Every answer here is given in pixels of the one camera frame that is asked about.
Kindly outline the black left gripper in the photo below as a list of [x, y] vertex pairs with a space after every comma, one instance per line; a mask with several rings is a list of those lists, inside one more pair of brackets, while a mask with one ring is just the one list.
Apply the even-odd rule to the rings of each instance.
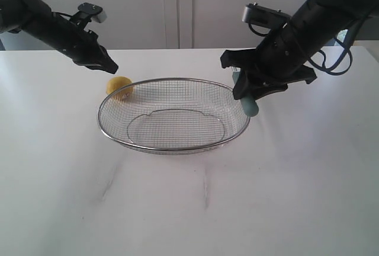
[[118, 71], [118, 65], [97, 42], [97, 38], [96, 33], [77, 26], [59, 26], [56, 29], [56, 50], [79, 66], [114, 74]]

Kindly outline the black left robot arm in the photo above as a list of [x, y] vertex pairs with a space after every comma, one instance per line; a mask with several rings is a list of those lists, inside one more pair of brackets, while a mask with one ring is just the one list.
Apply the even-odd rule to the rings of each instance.
[[85, 30], [88, 23], [102, 23], [105, 19], [103, 8], [88, 2], [80, 4], [78, 11], [69, 15], [52, 11], [42, 0], [1, 0], [1, 33], [23, 31], [76, 65], [115, 74], [118, 65], [97, 42], [98, 35]]

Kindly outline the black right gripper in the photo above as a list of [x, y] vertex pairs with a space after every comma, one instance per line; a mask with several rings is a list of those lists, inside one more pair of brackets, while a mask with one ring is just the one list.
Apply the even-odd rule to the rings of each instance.
[[243, 22], [250, 29], [258, 25], [269, 29], [255, 49], [226, 50], [221, 67], [241, 68], [233, 72], [235, 100], [259, 100], [267, 95], [284, 92], [293, 82], [312, 83], [315, 71], [305, 66], [307, 57], [317, 51], [314, 39], [315, 17], [309, 15], [246, 15]]

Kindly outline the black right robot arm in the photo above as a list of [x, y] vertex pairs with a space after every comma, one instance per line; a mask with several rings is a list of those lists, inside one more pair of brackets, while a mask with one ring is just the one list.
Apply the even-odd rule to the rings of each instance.
[[[378, 0], [307, 0], [290, 16], [257, 4], [245, 6], [242, 21], [251, 32], [254, 26], [269, 29], [254, 49], [226, 50], [220, 60], [222, 68], [240, 69], [233, 88], [235, 100], [250, 95], [254, 100], [283, 92], [288, 85], [304, 81], [312, 83], [315, 70], [329, 75], [341, 75], [335, 69], [346, 56], [361, 29], [370, 17], [378, 15]], [[330, 67], [312, 60], [338, 32], [348, 30], [340, 45], [339, 59]]]

